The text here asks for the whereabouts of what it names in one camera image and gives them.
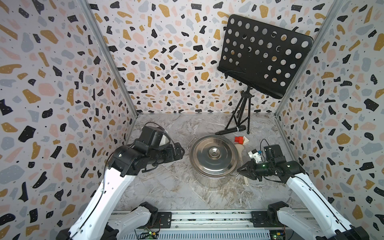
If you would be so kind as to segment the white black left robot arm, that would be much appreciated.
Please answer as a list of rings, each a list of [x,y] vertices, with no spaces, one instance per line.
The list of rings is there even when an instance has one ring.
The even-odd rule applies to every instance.
[[[61,230],[57,240],[117,240],[139,227],[158,224],[158,208],[144,202],[117,220],[110,221],[126,188],[139,173],[155,170],[161,164],[181,160],[185,149],[174,143],[166,130],[149,122],[132,144],[117,148],[109,157],[101,185],[90,203],[69,228]]]

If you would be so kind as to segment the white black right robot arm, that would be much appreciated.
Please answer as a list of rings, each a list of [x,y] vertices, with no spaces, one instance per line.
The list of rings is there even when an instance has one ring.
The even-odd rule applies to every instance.
[[[258,160],[250,152],[251,160],[237,169],[250,179],[262,181],[267,177],[278,177],[278,182],[287,185],[303,202],[317,224],[299,216],[288,204],[270,204],[267,221],[271,225],[282,224],[292,229],[304,240],[368,240],[363,227],[355,227],[344,218],[320,193],[306,171],[295,161],[287,161],[279,145],[267,145]]]

